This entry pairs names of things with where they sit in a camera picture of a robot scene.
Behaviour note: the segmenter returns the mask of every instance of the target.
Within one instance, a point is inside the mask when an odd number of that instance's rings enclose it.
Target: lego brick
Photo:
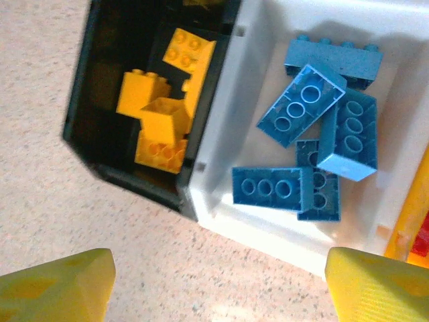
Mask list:
[[[312,194],[311,168],[233,168],[236,204],[305,211]]]
[[[162,60],[184,72],[192,74],[203,48],[209,43],[186,30],[177,28]]]
[[[0,276],[0,321],[104,321],[115,282],[108,249]]]
[[[158,97],[168,97],[170,91],[171,86],[164,77],[133,69],[124,74],[116,112],[138,118],[142,107]]]
[[[175,146],[147,140],[144,132],[139,132],[135,163],[150,166],[174,174],[180,172],[188,140],[180,140]]]
[[[176,144],[190,127],[183,100],[159,97],[137,114],[147,140]]]
[[[257,127],[287,148],[345,93],[346,80],[329,68],[307,64],[268,109]]]
[[[287,74],[296,76],[312,59],[317,59],[345,77],[348,87],[366,89],[377,77],[383,54],[373,44],[359,49],[354,48],[352,42],[335,46],[328,38],[322,38],[317,43],[311,42],[308,36],[301,35],[289,43],[284,62]]]
[[[296,165],[311,166],[314,182],[314,207],[299,213],[298,220],[340,221],[340,180],[337,175],[316,167],[318,149],[318,140],[296,141]]]
[[[195,70],[190,79],[183,82],[182,90],[186,92],[184,104],[189,118],[193,119],[200,98],[202,86],[206,78],[206,73],[212,58],[213,50],[215,50],[216,42],[209,42],[201,51],[200,58],[196,63]]]
[[[317,167],[360,181],[377,171],[377,100],[353,89],[323,116]]]

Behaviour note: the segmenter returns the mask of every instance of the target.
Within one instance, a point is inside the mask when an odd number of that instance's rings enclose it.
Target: yellow plastic toy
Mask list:
[[[139,111],[158,97],[168,97],[171,86],[154,72],[133,69],[123,77],[117,113],[138,118]]]
[[[135,163],[177,174],[182,167],[187,143],[188,140],[180,140],[173,146],[152,142],[145,139],[143,131],[140,131]]]
[[[108,249],[0,276],[0,322],[103,321],[114,281]]]
[[[207,40],[177,28],[162,60],[192,74],[201,52],[207,44]]]
[[[194,119],[196,106],[200,99],[202,86],[206,78],[208,66],[210,65],[215,46],[216,42],[209,42],[207,46],[204,47],[190,79],[185,80],[182,85],[182,91],[186,92],[184,98],[186,112],[191,119]]]
[[[423,155],[384,256],[429,268],[429,256],[410,253],[429,211],[429,147]]]
[[[429,270],[352,250],[331,248],[326,281],[341,322],[427,322]]]
[[[159,97],[137,114],[149,141],[176,145],[189,128],[183,100]]]

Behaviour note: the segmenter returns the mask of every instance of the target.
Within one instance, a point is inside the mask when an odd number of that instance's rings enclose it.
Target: lego stud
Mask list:
[[[331,40],[330,40],[329,38],[321,38],[321,39],[319,40],[319,42],[320,42],[321,44],[325,44],[325,45],[330,45],[330,44],[331,44]]]
[[[305,42],[309,42],[310,41],[310,37],[308,37],[307,35],[299,35],[296,39],[303,40]]]
[[[370,52],[378,52],[378,46],[374,44],[366,45],[363,49],[368,50]]]
[[[318,152],[312,152],[308,155],[308,163],[311,164],[312,167],[316,168],[317,166],[317,157],[318,157]]]
[[[353,157],[363,150],[362,141],[355,136],[346,136],[341,142],[340,149],[343,156]]]
[[[352,42],[343,42],[343,43],[341,44],[341,47],[354,48],[354,47],[355,47],[355,44],[354,44],[354,43],[352,43]]]
[[[321,189],[326,185],[326,177],[321,172],[315,172],[313,174],[314,188]]]
[[[303,104],[299,102],[292,102],[286,108],[286,112],[290,117],[294,119],[299,119],[305,114],[306,109],[304,108]]]
[[[175,60],[179,56],[179,52],[173,48],[169,49],[167,52],[167,57],[170,60]]]
[[[363,114],[363,107],[355,101],[348,101],[338,112],[338,121],[342,122],[349,117],[359,117]]]
[[[320,89],[314,85],[305,86],[301,90],[302,100],[309,104],[317,102],[320,99],[321,95],[322,94],[320,93]]]
[[[280,180],[275,185],[274,190],[278,197],[286,199],[292,194],[292,191],[294,190],[294,184],[292,184],[292,182],[289,180]]]
[[[189,47],[190,47],[192,50],[198,50],[198,49],[200,48],[200,46],[201,46],[201,43],[200,43],[200,41],[199,41],[198,39],[196,39],[196,38],[191,39],[191,41],[189,42]]]
[[[262,179],[257,184],[257,192],[263,197],[268,197],[273,193],[273,184],[270,180]]]
[[[254,180],[252,179],[245,179],[242,183],[241,183],[241,191],[243,191],[243,193],[246,196],[250,196],[252,193],[254,193],[256,190],[256,183]]]
[[[191,57],[189,57],[188,55],[184,55],[180,61],[180,63],[184,66],[184,67],[189,67],[190,64],[192,62]]]
[[[278,131],[286,132],[290,129],[290,121],[286,117],[278,117],[274,121],[274,126]]]
[[[176,170],[179,170],[182,167],[184,157],[185,157],[184,150],[179,150],[176,152],[176,155],[174,156],[174,159],[173,159],[173,167]]]
[[[314,194],[314,208],[323,209],[326,207],[326,197],[322,193]]]
[[[363,131],[362,123],[358,119],[355,119],[354,117],[349,117],[348,119],[345,120],[343,124],[339,126],[337,135],[338,135],[338,138],[341,139],[348,135],[355,136],[357,134],[362,133],[362,131]]]
[[[174,157],[174,150],[169,146],[165,146],[164,149],[162,149],[162,156],[167,160],[171,160]]]
[[[182,84],[182,92],[189,91],[189,79],[185,79]]]
[[[174,35],[174,40],[179,44],[183,44],[183,42],[186,40],[186,34],[183,31],[178,30]]]
[[[143,75],[145,72],[142,71],[141,69],[133,69],[133,73],[138,75]]]
[[[147,153],[152,157],[157,156],[160,153],[160,151],[161,151],[160,146],[157,143],[151,143],[147,147]]]

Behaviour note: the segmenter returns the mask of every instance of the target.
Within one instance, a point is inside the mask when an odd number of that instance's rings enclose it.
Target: yellow lego brick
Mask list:
[[[177,174],[182,167],[187,143],[188,140],[180,140],[173,146],[149,141],[143,131],[140,131],[135,163]]]
[[[216,42],[209,42],[201,52],[200,59],[196,63],[195,71],[192,73],[190,79],[183,82],[182,91],[186,92],[184,103],[186,112],[189,118],[194,119],[196,106],[200,99],[200,94],[204,80],[206,78],[208,66],[212,59],[213,50],[215,50]]]
[[[138,113],[147,140],[176,144],[189,128],[183,100],[157,98]]]
[[[186,30],[177,28],[162,60],[192,74],[208,41]]]
[[[0,321],[103,321],[114,281],[107,249],[0,276]]]
[[[116,112],[138,118],[142,107],[158,97],[168,97],[170,91],[171,86],[167,84],[167,80],[154,72],[144,73],[138,69],[126,72]]]
[[[429,211],[429,146],[424,152],[410,191],[402,207],[390,237],[384,256],[395,260],[407,260],[412,264],[429,266],[429,258],[419,260],[418,255],[409,255],[413,242]]]
[[[428,269],[335,247],[325,275],[341,322],[428,321]]]

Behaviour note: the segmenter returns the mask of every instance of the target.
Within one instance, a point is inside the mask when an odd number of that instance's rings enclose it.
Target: storage bin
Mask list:
[[[188,75],[161,63],[175,28],[216,40],[177,176],[133,162],[138,120],[115,113],[123,73],[166,77],[181,99]],[[377,44],[378,171],[341,179],[339,223],[303,222],[293,211],[234,205],[234,166],[295,166],[256,123],[290,83],[288,43]],[[198,220],[201,226],[323,276],[333,246],[383,254],[429,142],[429,2],[421,0],[93,1],[64,125],[64,139],[93,172]],[[318,138],[315,123],[301,138]]]
[[[339,223],[233,204],[232,167],[295,166],[294,147],[256,124],[292,79],[283,63],[300,34],[384,53],[364,92],[378,103],[379,168],[361,182],[341,179]],[[427,1],[243,0],[188,186],[199,224],[319,276],[333,246],[383,255],[429,142],[428,40]]]

